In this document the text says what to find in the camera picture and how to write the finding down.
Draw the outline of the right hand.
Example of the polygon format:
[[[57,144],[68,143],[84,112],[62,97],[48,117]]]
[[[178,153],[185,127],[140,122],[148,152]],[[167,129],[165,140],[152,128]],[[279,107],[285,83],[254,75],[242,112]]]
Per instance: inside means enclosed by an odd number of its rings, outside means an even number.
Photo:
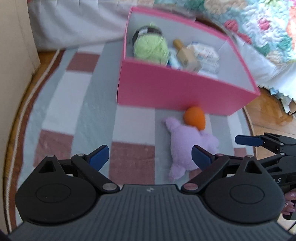
[[[295,204],[292,202],[295,198],[295,189],[285,194],[285,205],[281,212],[283,215],[290,215],[295,212]]]

